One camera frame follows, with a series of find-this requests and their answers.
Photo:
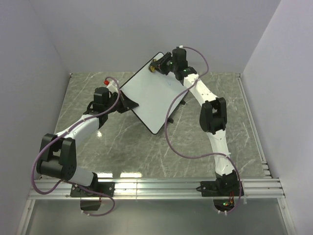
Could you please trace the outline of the white rectangular whiteboard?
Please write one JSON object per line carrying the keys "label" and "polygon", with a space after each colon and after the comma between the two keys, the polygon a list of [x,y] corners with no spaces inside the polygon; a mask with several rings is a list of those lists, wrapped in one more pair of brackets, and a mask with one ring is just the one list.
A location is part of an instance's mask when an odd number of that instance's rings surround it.
{"label": "white rectangular whiteboard", "polygon": [[150,72],[148,67],[151,62],[149,60],[127,80],[121,86],[121,91],[139,105],[133,109],[133,113],[156,135],[164,126],[171,102],[186,88],[176,80],[173,73],[163,75]]}

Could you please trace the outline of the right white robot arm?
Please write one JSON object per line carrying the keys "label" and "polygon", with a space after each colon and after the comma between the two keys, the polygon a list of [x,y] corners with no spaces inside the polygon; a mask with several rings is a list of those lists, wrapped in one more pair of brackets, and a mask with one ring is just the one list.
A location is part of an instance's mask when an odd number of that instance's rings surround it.
{"label": "right white robot arm", "polygon": [[200,127],[207,134],[211,147],[211,156],[215,160],[216,180],[211,186],[203,184],[199,191],[208,191],[218,196],[242,195],[242,183],[238,170],[230,158],[226,141],[227,105],[223,97],[218,97],[202,82],[202,74],[187,62],[188,47],[179,46],[153,59],[149,64],[150,72],[163,75],[173,73],[175,78],[185,87],[177,97],[190,92],[201,106]]}

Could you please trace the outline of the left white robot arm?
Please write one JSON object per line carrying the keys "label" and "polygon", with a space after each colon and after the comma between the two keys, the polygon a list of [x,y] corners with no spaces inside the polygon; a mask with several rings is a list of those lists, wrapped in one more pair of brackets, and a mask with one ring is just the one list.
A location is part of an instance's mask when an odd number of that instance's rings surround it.
{"label": "left white robot arm", "polygon": [[98,176],[78,167],[76,148],[105,124],[110,113],[124,113],[138,106],[120,90],[112,92],[105,87],[96,88],[93,100],[78,121],[64,131],[43,137],[32,173],[81,186],[86,196],[95,196],[100,190]]}

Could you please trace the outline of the black whiteboard stand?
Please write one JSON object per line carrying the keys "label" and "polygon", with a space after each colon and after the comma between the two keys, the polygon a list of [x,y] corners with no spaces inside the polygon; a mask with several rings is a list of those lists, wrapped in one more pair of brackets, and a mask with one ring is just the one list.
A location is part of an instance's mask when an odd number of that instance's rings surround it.
{"label": "black whiteboard stand", "polygon": [[169,115],[169,117],[167,118],[167,122],[173,124],[174,120],[174,114],[180,109],[181,106],[184,106],[186,104],[185,100],[182,99],[179,104],[175,107],[175,109],[172,111],[172,113]]}

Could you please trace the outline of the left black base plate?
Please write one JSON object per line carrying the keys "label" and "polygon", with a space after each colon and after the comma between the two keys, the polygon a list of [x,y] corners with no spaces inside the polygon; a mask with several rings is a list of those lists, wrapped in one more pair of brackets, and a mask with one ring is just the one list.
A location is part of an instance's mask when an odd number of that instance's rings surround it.
{"label": "left black base plate", "polygon": [[90,193],[79,187],[72,186],[72,189],[70,191],[70,197],[100,197],[100,195],[98,195],[99,193],[113,197],[115,182],[98,182],[97,186],[94,188],[85,188],[90,191],[95,191],[96,193]]}

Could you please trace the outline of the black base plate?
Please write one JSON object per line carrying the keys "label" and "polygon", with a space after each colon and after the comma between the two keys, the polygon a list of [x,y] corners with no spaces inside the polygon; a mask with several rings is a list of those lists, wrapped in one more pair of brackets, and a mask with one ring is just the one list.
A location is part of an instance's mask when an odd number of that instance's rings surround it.
{"label": "black base plate", "polygon": [[215,181],[201,181],[196,188],[202,197],[244,196],[243,188],[235,175],[217,177]]}
{"label": "black base plate", "polygon": [[94,188],[85,188],[90,191],[95,191],[96,193],[90,193],[79,187],[72,186],[72,189],[70,191],[70,197],[100,197],[100,195],[98,195],[99,193],[113,197],[115,182],[98,182],[97,186]]}

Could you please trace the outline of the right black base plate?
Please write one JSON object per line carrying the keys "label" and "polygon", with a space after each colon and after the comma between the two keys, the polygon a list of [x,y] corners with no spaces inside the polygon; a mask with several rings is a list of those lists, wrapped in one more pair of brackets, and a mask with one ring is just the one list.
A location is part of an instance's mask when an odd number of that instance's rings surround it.
{"label": "right black base plate", "polygon": [[217,177],[215,181],[201,181],[196,188],[202,197],[244,196],[243,188],[235,175]]}

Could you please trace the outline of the aluminium right side rail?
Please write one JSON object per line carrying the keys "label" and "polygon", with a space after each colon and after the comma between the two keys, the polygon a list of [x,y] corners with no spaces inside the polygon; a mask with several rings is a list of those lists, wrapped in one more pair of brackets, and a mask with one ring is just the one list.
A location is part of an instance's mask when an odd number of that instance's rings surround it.
{"label": "aluminium right side rail", "polygon": [[236,78],[237,78],[237,81],[238,81],[238,84],[239,84],[239,87],[240,87],[241,94],[242,94],[243,99],[244,99],[246,112],[247,112],[248,119],[249,119],[249,122],[250,122],[250,125],[251,125],[251,129],[252,129],[252,133],[253,133],[253,136],[254,136],[254,139],[255,139],[257,150],[258,150],[258,153],[259,153],[259,156],[260,156],[260,159],[261,159],[261,164],[262,164],[263,172],[265,174],[265,178],[273,178],[273,176],[272,176],[272,174],[270,172],[270,168],[268,166],[267,160],[266,160],[265,155],[264,155],[262,144],[261,144],[261,141],[260,141],[257,129],[256,129],[256,125],[255,125],[255,122],[254,122],[254,119],[253,119],[253,115],[252,115],[252,112],[251,112],[251,109],[250,109],[250,106],[249,106],[248,99],[247,99],[247,96],[246,96],[246,93],[245,93],[245,90],[244,90],[244,86],[243,86],[243,83],[242,83],[242,74],[241,73],[236,73]]}

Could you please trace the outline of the aluminium rail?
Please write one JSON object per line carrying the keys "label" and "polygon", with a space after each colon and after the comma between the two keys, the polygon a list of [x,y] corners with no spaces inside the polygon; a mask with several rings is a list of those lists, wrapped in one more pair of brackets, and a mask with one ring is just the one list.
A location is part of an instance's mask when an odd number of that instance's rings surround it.
{"label": "aluminium rail", "polygon": [[[196,187],[201,181],[211,181],[213,178],[101,178],[100,182],[114,182],[114,199],[140,200],[140,199],[201,199],[201,193]],[[285,194],[279,179],[274,178],[250,178],[242,179],[245,199],[285,198]],[[69,193],[71,184],[60,183],[49,195],[40,195],[34,189],[30,189],[18,230],[16,234],[24,235],[33,212],[35,201],[39,199],[56,200],[71,199]]]}
{"label": "aluminium rail", "polygon": [[239,87],[240,87],[241,94],[242,94],[243,99],[244,99],[246,112],[247,112],[248,119],[249,119],[249,122],[250,122],[250,125],[251,125],[251,129],[252,129],[252,133],[253,133],[253,136],[254,136],[254,139],[255,139],[257,150],[258,150],[258,153],[259,153],[259,156],[260,156],[260,159],[261,159],[261,164],[262,164],[263,172],[265,174],[265,178],[273,178],[273,176],[272,176],[272,174],[270,172],[270,168],[268,166],[267,160],[266,160],[265,155],[264,155],[262,144],[261,144],[261,141],[260,141],[257,129],[256,129],[256,125],[255,125],[255,122],[254,122],[254,119],[253,119],[253,115],[252,115],[252,112],[251,112],[251,109],[250,109],[250,106],[249,106],[248,99],[247,99],[247,96],[246,96],[246,93],[245,93],[245,90],[244,90],[244,86],[243,86],[243,83],[242,83],[242,74],[241,73],[236,73],[236,78],[237,78],[237,81],[238,81],[238,84],[239,84]]}

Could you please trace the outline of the aluminium front rail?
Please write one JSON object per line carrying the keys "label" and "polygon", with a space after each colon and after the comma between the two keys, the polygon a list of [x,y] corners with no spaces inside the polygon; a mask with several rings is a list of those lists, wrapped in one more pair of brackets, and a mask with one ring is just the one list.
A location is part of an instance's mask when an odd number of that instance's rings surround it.
{"label": "aluminium front rail", "polygon": [[[114,182],[114,199],[140,200],[140,199],[201,199],[201,193],[196,187],[201,181],[211,181],[213,178],[101,178],[100,182]],[[242,179],[245,199],[285,198],[285,194],[279,179],[274,178],[250,178]],[[18,230],[16,234],[24,235],[33,212],[35,201],[39,199],[56,200],[71,199],[69,193],[71,184],[60,183],[49,195],[40,195],[34,189],[30,189]]]}

